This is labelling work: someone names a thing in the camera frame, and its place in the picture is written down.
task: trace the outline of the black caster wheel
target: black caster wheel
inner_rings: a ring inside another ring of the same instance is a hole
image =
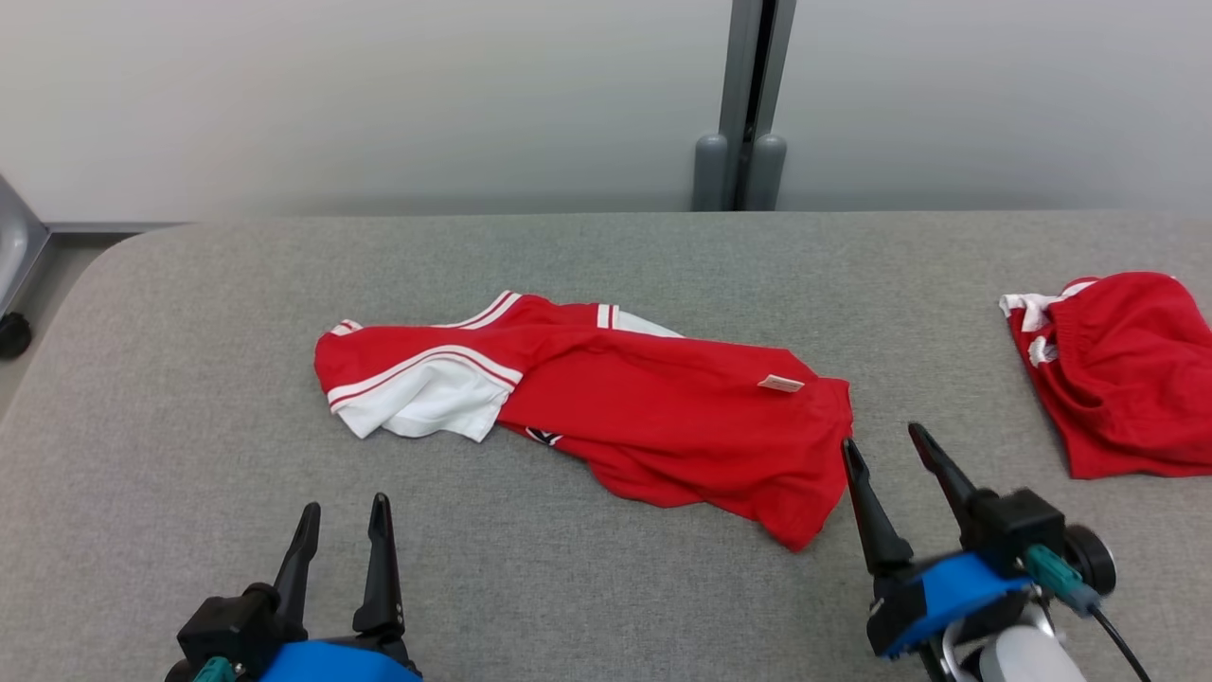
[[[7,313],[0,316],[0,359],[12,360],[29,349],[34,331],[21,313]]]

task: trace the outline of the gray floor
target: gray floor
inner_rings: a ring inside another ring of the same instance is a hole
[[[34,343],[12,361],[0,361],[0,419],[8,409],[25,369],[38,355],[41,338],[55,319],[59,303],[75,285],[80,273],[105,248],[118,242],[114,236],[67,236],[47,243],[38,269],[27,281],[13,309],[25,315],[34,328]]]

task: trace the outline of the red fabric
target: red fabric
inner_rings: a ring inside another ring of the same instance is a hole
[[[785,350],[599,328],[598,314],[526,296],[481,328],[326,333],[316,374],[327,394],[430,349],[473,349],[522,374],[498,423],[547,432],[616,495],[662,508],[708,502],[802,550],[846,487],[848,385]],[[758,386],[771,374],[805,386]]]
[[[1011,309],[1011,329],[1074,478],[1212,474],[1212,329],[1182,283],[1115,274],[1052,302],[1037,329],[1024,317]],[[1040,336],[1056,359],[1033,367]]]

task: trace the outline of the blue plastic cover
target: blue plastic cover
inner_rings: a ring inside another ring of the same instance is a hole
[[[295,642],[278,652],[262,682],[421,682],[383,654],[328,644]]]
[[[947,630],[951,623],[968,617],[1007,592],[1014,592],[1031,584],[1029,577],[1005,579],[993,572],[979,557],[971,552],[956,555],[930,567],[917,579],[926,594],[926,615],[917,619],[888,651],[880,654],[891,658],[909,647],[924,642],[931,635]]]

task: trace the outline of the black cable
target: black cable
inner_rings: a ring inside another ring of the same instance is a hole
[[[1107,618],[1107,614],[1104,614],[1098,607],[1090,609],[1090,613],[1094,617],[1094,620],[1103,626],[1103,630],[1107,630],[1107,635],[1113,642],[1115,642],[1115,646],[1120,648],[1120,653],[1124,654],[1124,658],[1128,659],[1128,665],[1131,665],[1132,670],[1136,671],[1140,682],[1153,682],[1149,680],[1149,674],[1144,671],[1144,666],[1140,665],[1139,660],[1137,660],[1136,654],[1132,653],[1128,643],[1124,641],[1122,636],[1120,636],[1120,631],[1111,625],[1111,620]]]

